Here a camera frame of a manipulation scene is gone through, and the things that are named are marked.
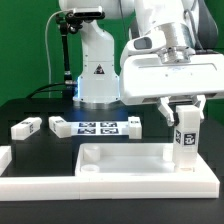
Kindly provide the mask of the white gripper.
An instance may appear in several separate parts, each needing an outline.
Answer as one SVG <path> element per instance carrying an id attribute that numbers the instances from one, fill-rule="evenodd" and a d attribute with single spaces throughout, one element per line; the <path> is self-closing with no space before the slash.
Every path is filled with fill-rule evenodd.
<path id="1" fill-rule="evenodd" d="M 169 127 L 174 125 L 170 101 L 193 97 L 193 104 L 204 120 L 206 97 L 224 95 L 224 56 L 193 55 L 189 63 L 163 64 L 155 54 L 129 57 L 120 74 L 120 97 L 126 105 L 157 102 Z"/>

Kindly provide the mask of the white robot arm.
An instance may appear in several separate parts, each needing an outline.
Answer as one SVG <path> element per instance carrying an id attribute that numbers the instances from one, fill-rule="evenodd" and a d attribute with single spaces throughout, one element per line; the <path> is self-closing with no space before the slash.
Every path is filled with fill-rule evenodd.
<path id="1" fill-rule="evenodd" d="M 212 49 L 217 26 L 204 0 L 59 0 L 68 31 L 81 34 L 83 71 L 76 102 L 152 104 L 172 126 L 171 102 L 203 108 L 224 98 L 224 55 Z M 135 13 L 117 74 L 114 39 L 100 19 Z"/>

